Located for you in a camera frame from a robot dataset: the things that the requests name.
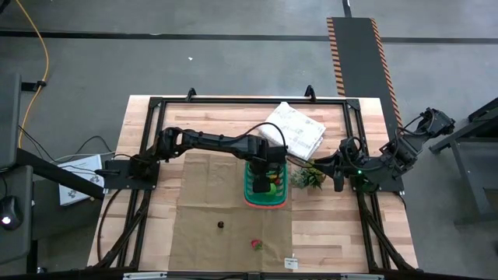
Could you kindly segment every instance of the computer mouse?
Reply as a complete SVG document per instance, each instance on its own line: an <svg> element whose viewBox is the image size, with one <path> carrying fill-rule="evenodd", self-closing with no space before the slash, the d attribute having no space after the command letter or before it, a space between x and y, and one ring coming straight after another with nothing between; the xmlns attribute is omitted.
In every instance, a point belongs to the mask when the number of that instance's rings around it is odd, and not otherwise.
<svg viewBox="0 0 498 280"><path fill-rule="evenodd" d="M14 230L23 223L23 213L19 207L19 199L9 195L0 200L0 225L5 230Z"/></svg>

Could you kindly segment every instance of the wooden tabletop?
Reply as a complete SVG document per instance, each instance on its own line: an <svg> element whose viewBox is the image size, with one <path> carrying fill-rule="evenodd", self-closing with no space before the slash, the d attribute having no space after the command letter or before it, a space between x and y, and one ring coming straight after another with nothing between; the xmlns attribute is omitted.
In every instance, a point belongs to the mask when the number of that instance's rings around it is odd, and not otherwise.
<svg viewBox="0 0 498 280"><path fill-rule="evenodd" d="M149 98L150 96L130 96L117 144L117 153L134 155L139 151ZM360 98L359 101L370 155L379 156L378 149L388 141L381 102L377 98ZM276 106L276 104L168 104L164 127L178 126L211 134L235 136L264 121ZM293 105L293 107L326 127L324 141L314 157L331 155L338 148L340 141L346 137L342 108L336 105L312 104ZM156 127L157 114L155 112L153 130ZM161 163L157 189L153 192L149 206L140 270L168 269L183 163L184 156L169 163ZM299 260L299 269L296 271L367 272L358 203L347 181L344 191L340 193L334 192L330 178L324 182L323 191L293 188L292 192L293 253ZM110 207L101 235L103 255L112 247L123 230L130 193L122 191ZM106 196L102 210L109 197L110 195ZM400 198L391 193L379 193L378 199L386 235L406 261L417 267L409 224ZM372 241L377 263L380 264L379 246L373 232ZM131 245L134 243L135 233L131 238ZM133 248L134 246L128 247L127 263L132 257ZM96 262L95 235L88 265Z"/></svg>

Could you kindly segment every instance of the brown paper mat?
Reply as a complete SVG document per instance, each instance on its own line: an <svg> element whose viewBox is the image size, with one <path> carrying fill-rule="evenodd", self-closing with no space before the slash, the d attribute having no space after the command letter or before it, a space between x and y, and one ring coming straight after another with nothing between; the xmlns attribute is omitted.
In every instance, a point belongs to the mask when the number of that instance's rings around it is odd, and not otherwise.
<svg viewBox="0 0 498 280"><path fill-rule="evenodd" d="M284 258L292 257L291 192L281 209L247 206L244 165L232 156L186 155L170 270L289 271ZM252 249L255 239L262 250Z"/></svg>

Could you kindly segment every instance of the white paper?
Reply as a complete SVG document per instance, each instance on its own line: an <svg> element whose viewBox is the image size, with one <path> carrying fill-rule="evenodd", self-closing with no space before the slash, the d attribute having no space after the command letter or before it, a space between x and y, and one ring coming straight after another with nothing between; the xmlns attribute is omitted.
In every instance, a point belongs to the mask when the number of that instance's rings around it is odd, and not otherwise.
<svg viewBox="0 0 498 280"><path fill-rule="evenodd" d="M97 184L103 188L103 178L99 175L96 175L94 172L90 170L98 170L102 168L102 161L100 160L100 156L90 156L85 159L77 159L67 163L61 163L58 165L59 167L64 167L65 170L73 172L75 175L80 176L81 178L88 180L94 184ZM80 170L70 166L75 166L78 168L88 169ZM74 191L66 186L59 184L59 203L60 205L66 206L81 201L83 199L89 198L88 195L82 194L78 191Z"/></svg>
<svg viewBox="0 0 498 280"><path fill-rule="evenodd" d="M299 265L297 263L297 259L293 257L286 257L283 260L284 267L287 269L297 269L299 268Z"/></svg>
<svg viewBox="0 0 498 280"><path fill-rule="evenodd" d="M308 160L323 141L325 126L282 102L266 119L278 126L289 146L288 151ZM261 134L273 144L283 145L282 136L271 125L259 127Z"/></svg>

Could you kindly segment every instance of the gray floor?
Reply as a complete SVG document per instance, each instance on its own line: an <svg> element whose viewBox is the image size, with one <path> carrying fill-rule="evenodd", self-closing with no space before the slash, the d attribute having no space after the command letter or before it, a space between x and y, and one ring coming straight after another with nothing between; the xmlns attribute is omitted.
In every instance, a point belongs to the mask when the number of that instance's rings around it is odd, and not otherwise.
<svg viewBox="0 0 498 280"><path fill-rule="evenodd" d="M42 30L326 35L325 18L342 16L339 0L24 0ZM493 0L351 0L354 16L373 17L386 37L498 37ZM0 26L29 30L16 7ZM336 96L328 43L50 39L49 86L26 128L54 156L74 152L89 136L117 144L129 95L303 94L312 84ZM498 45L386 45L404 121L435 107L463 124L497 96ZM39 79L37 39L0 37L0 71ZM26 106L29 93L23 94ZM32 149L29 142L27 149ZM98 143L86 152L102 152ZM472 198L449 151L424 152L404 175L408 217L419 266L431 272L498 278L493 242L498 225L455 229L472 213ZM83 268L95 226L44 240L40 263L52 271ZM23 264L0 274L22 272Z"/></svg>

